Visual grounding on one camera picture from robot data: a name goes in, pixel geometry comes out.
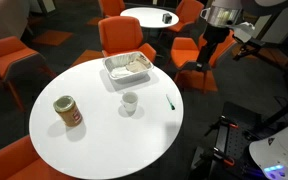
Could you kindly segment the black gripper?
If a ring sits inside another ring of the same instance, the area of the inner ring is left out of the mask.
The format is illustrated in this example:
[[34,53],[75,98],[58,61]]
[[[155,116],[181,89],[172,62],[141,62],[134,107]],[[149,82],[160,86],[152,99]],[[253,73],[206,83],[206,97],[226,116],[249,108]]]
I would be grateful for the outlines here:
[[201,48],[196,60],[198,68],[205,68],[219,43],[222,43],[229,35],[228,28],[220,28],[207,25],[203,34],[206,44]]

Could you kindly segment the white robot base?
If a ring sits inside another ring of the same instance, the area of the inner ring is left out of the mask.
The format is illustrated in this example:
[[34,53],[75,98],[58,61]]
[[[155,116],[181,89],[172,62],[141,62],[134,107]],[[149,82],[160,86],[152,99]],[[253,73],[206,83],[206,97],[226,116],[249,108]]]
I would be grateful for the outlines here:
[[249,145],[255,164],[269,180],[288,180],[288,127]]

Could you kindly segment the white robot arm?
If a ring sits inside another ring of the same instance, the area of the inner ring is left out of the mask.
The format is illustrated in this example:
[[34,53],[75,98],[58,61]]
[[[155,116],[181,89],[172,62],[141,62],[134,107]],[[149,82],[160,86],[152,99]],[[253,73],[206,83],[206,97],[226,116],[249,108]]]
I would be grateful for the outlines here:
[[252,37],[255,27],[252,23],[240,20],[243,11],[265,16],[281,12],[287,7],[288,0],[213,0],[211,6],[200,13],[207,22],[203,35],[206,44],[196,60],[196,69],[201,71],[209,63],[217,45],[225,41],[230,31],[242,42]]

